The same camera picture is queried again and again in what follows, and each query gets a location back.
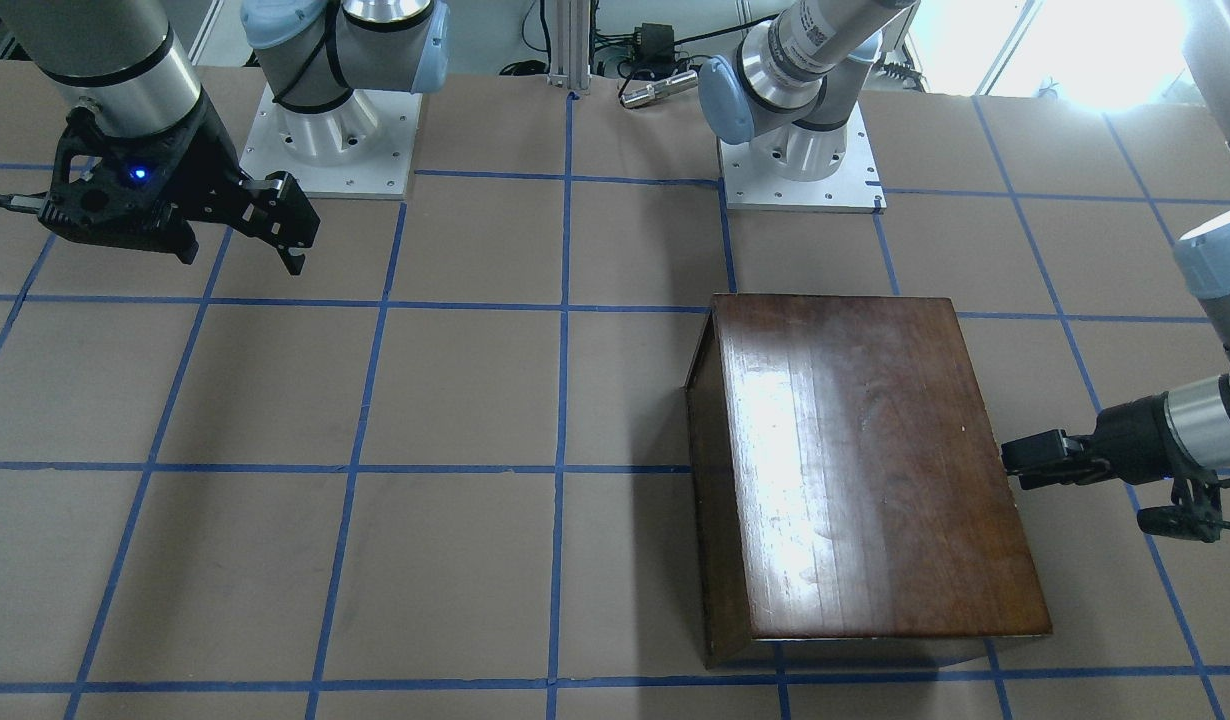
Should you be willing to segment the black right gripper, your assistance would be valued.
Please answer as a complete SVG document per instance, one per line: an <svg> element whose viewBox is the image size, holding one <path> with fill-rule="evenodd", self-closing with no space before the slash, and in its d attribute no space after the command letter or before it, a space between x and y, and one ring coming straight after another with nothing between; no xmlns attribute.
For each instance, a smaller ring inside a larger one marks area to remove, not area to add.
<svg viewBox="0 0 1230 720"><path fill-rule="evenodd" d="M301 274L321 228L294 174L245 178L208 94L170 128L137 138L106 135L93 110L75 106L36 218L66 241L170 254L184 265L196 258L191 222L241 222L289 274Z"/></svg>

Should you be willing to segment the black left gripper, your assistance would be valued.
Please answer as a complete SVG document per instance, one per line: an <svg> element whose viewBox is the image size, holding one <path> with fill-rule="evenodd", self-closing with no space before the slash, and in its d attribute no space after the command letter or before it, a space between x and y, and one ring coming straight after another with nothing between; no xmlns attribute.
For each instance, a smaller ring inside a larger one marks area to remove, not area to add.
<svg viewBox="0 0 1230 720"><path fill-rule="evenodd" d="M1100 411L1090 436L1064 430L1005 442L1002 466L1018 489L1090 486L1121 479L1132 486L1183 478L1182 450L1165 418L1165 395Z"/></svg>

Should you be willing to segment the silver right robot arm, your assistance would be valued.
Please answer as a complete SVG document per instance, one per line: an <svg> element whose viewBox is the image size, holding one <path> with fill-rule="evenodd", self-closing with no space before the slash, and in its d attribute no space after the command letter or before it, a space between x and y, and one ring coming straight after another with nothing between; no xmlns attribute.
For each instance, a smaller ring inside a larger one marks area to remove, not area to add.
<svg viewBox="0 0 1230 720"><path fill-rule="evenodd" d="M70 242L191 265L196 222L267 242L300 274L319 233L299 178L244 169L212 96L157 1L0 1L0 17L70 105L50 186L0 193ZM353 158L383 130L369 91L446 81L445 1L245 1L244 33L294 158Z"/></svg>

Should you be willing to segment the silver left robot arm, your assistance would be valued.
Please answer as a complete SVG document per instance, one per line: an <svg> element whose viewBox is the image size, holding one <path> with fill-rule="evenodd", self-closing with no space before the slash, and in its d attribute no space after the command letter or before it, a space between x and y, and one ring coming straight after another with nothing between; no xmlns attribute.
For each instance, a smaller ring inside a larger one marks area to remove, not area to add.
<svg viewBox="0 0 1230 720"><path fill-rule="evenodd" d="M849 55L875 64L879 36L909 1L795 1L761 20L728 55L701 69L699 102L720 142L755 142L779 129L830 132L847 121L867 70L847 69ZM1002 465L1022 489L1058 484L1200 482L1204 471L1184 457L1167 423L1167 396L1141 398L1098 414L1089 436L1063 430L1002 446Z"/></svg>

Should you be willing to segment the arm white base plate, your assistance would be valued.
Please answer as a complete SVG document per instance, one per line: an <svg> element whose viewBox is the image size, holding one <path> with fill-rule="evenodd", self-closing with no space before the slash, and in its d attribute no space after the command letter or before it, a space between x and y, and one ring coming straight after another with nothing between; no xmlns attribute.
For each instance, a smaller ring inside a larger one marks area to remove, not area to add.
<svg viewBox="0 0 1230 720"><path fill-rule="evenodd" d="M861 106L830 130L798 126L717 143L729 210L879 214L888 208Z"/></svg>
<svg viewBox="0 0 1230 720"><path fill-rule="evenodd" d="M403 201L424 98L358 90L339 108L300 114L264 87L241 167L255 178L287 170L309 199Z"/></svg>

